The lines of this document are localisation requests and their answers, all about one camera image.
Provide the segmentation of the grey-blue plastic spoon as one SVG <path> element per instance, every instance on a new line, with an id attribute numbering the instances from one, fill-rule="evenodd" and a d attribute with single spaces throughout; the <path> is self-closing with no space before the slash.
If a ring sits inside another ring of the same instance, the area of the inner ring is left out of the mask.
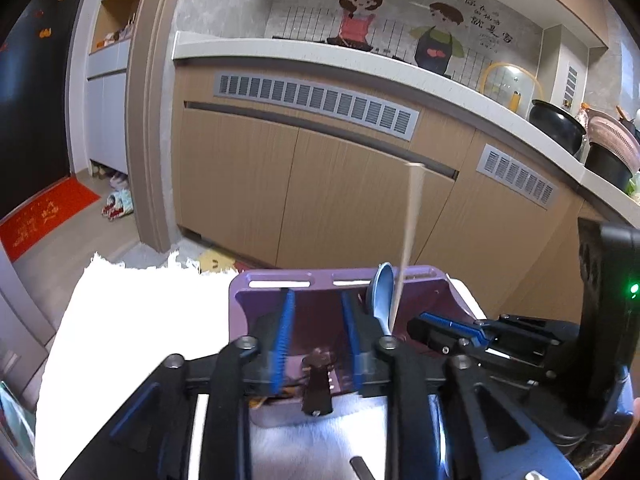
<path id="1" fill-rule="evenodd" d="M 383 333 L 390 335 L 390 314 L 392 313 L 395 289 L 393 266 L 389 262 L 381 263 L 373 275 L 367 289 L 367 307 L 378 319 Z"/>

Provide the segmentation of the wooden chopstick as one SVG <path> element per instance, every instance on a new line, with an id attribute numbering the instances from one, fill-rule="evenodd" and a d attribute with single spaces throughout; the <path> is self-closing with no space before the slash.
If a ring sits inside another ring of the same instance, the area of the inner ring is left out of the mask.
<path id="1" fill-rule="evenodd" d="M 408 270 L 409 261 L 411 258 L 414 239 L 416 238 L 416 226 L 420 216 L 422 190 L 424 182 L 424 166 L 417 162 L 408 162 L 408 195 L 407 195 L 407 210 L 405 218 L 405 231 L 404 240 L 402 241 L 402 252 L 400 257 L 400 263 L 398 266 L 398 273 L 396 276 L 396 283 L 393 294 L 392 307 L 390 308 L 390 330 L 395 327 L 396 318 L 399 311 L 399 305 L 404 289 L 406 272 Z"/>

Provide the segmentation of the black-handled dark spoon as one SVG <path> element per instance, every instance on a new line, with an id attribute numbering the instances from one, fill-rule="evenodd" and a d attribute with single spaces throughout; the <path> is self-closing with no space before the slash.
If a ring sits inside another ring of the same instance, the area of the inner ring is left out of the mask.
<path id="1" fill-rule="evenodd" d="M 349 465 L 359 480 L 374 480 L 373 474 L 361 456 L 354 456 L 349 460 Z"/>

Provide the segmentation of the purple plastic utensil bin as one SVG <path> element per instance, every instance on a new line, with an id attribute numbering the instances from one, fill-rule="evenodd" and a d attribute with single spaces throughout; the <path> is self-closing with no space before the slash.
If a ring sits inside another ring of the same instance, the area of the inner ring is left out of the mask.
<path id="1" fill-rule="evenodd" d="M 338 416 L 351 396 L 377 396 L 387 373 L 376 362 L 383 336 L 408 341 L 422 313 L 474 323 L 484 318 L 465 285 L 434 266 L 409 266 L 395 322 L 388 322 L 397 270 L 253 270 L 231 282 L 229 334 L 252 336 L 259 354 L 245 369 L 246 393 L 264 404 L 262 427 Z"/>

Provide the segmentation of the white textured table cloth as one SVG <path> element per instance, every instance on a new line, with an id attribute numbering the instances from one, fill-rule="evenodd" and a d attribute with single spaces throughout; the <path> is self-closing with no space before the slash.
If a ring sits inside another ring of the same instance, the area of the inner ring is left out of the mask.
<path id="1" fill-rule="evenodd" d="M 133 269 L 94 255 L 44 367 L 36 408 L 41 479 L 58 479 L 166 356 L 209 356 L 229 340 L 235 270 L 201 273 L 172 260 Z M 386 406 L 302 426 L 250 428 L 256 479 L 351 479 L 360 456 L 381 479 Z"/>

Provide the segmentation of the grey vent grille right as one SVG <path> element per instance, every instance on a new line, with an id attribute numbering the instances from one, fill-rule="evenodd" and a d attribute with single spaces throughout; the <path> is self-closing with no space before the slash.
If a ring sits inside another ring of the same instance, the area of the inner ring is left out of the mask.
<path id="1" fill-rule="evenodd" d="M 555 196 L 553 183 L 490 144 L 484 146 L 476 171 L 544 209 L 548 209 L 553 203 Z"/>

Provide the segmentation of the grey vent grille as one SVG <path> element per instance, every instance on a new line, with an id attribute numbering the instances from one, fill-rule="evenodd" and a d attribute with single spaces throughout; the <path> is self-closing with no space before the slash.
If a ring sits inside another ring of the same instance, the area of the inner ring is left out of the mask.
<path id="1" fill-rule="evenodd" d="M 544 209 L 548 209 L 553 203 L 555 196 L 553 183 L 490 144 L 484 146 L 476 171 Z"/>
<path id="2" fill-rule="evenodd" d="M 378 96 L 310 80 L 251 73 L 217 74 L 214 96 L 280 105 L 351 122 L 411 141 L 420 117 L 414 108 Z"/>

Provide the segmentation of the slippers on floor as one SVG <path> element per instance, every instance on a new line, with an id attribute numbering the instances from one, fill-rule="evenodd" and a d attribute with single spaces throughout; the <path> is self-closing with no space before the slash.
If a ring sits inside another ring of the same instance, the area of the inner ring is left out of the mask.
<path id="1" fill-rule="evenodd" d="M 134 200 L 129 188 L 128 176 L 123 172 L 107 168 L 93 162 L 91 175 L 100 179 L 107 179 L 110 192 L 106 196 L 102 208 L 102 216 L 114 221 L 129 216 L 134 212 Z"/>

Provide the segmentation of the pink-lidded black pot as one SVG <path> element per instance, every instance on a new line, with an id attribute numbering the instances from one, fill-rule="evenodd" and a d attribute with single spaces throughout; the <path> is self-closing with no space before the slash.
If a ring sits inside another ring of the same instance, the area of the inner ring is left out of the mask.
<path id="1" fill-rule="evenodd" d="M 625 192 L 639 170 L 639 142 L 617 119 L 588 108 L 585 167 Z"/>

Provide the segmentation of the grey vent grille left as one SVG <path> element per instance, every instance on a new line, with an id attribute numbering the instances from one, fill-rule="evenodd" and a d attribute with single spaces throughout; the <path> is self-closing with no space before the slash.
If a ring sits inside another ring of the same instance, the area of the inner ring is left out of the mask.
<path id="1" fill-rule="evenodd" d="M 214 96 L 280 105 L 351 122 L 411 141 L 420 117 L 414 108 L 378 96 L 310 80 L 251 73 L 217 74 Z"/>

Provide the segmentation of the black cooking pot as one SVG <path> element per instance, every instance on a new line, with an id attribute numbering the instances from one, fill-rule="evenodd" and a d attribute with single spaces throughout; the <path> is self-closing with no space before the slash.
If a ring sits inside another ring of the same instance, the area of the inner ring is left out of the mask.
<path id="1" fill-rule="evenodd" d="M 573 116 L 543 100 L 532 101 L 528 121 L 572 155 L 578 153 L 586 135 L 585 127 Z"/>

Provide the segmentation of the round yellow-framed mirror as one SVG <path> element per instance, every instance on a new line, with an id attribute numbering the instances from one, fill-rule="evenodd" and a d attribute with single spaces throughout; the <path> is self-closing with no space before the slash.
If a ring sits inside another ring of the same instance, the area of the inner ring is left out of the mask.
<path id="1" fill-rule="evenodd" d="M 492 63 L 480 75 L 478 91 L 511 112 L 526 118 L 533 100 L 544 96 L 537 78 L 511 63 Z"/>

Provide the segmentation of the red door mat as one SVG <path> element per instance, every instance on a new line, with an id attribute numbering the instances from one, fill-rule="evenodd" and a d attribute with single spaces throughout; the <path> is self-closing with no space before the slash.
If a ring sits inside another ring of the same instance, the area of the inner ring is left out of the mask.
<path id="1" fill-rule="evenodd" d="M 1 221 L 1 241 L 11 262 L 62 226 L 100 196 L 69 177 L 30 200 Z"/>

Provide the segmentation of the black entrance door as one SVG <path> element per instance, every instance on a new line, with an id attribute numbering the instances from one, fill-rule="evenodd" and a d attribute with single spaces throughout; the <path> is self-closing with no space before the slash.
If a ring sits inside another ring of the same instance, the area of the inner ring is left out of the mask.
<path id="1" fill-rule="evenodd" d="M 30 0 L 1 45 L 1 215 L 70 174 L 67 59 L 80 0 Z"/>

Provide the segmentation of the cartoon couple wall sticker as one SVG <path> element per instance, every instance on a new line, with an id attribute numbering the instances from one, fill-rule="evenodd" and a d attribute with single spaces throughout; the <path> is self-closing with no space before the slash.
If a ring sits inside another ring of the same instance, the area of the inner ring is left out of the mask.
<path id="1" fill-rule="evenodd" d="M 447 78 L 480 70 L 513 47 L 498 4 L 488 0 L 329 0 L 290 6 L 288 38 L 375 53 Z"/>

